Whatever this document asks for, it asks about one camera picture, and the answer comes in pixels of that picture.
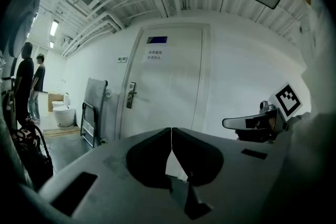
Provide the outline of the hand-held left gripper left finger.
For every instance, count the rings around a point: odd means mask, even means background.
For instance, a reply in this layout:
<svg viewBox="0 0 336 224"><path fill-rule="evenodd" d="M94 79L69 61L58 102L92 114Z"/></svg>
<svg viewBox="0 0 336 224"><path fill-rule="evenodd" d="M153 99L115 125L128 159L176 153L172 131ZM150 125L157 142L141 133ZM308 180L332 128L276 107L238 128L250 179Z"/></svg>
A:
<svg viewBox="0 0 336 224"><path fill-rule="evenodd" d="M170 128L100 145L63 168L39 195L71 218L152 218L168 206Z"/></svg>

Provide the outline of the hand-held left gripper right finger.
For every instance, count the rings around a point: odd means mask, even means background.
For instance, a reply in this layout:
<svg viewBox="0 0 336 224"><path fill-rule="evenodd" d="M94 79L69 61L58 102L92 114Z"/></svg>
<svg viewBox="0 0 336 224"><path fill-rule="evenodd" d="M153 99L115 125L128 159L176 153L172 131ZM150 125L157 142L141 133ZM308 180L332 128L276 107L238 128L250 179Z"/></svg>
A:
<svg viewBox="0 0 336 224"><path fill-rule="evenodd" d="M172 150L192 185L271 184L283 162L283 140L256 143L172 129Z"/></svg>

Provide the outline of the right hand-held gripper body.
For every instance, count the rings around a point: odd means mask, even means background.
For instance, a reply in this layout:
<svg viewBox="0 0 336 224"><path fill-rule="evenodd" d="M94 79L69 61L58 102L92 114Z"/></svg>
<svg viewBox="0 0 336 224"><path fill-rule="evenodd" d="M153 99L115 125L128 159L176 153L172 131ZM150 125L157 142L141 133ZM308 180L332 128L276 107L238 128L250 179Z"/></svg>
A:
<svg viewBox="0 0 336 224"><path fill-rule="evenodd" d="M289 129L289 120L301 107L302 102L289 82L275 91L268 101L262 102L262 113L269 118L272 140Z"/></svg>

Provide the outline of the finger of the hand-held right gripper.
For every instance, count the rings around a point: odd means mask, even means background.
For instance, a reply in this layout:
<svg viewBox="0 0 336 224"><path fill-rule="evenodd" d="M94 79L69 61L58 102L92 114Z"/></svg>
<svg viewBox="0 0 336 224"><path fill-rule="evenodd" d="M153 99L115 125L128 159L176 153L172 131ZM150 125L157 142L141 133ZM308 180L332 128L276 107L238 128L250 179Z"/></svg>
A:
<svg viewBox="0 0 336 224"><path fill-rule="evenodd" d="M262 141L263 134L259 128L260 118L260 114L240 118L225 118L222 120L222 126L234 130L241 141Z"/></svg>

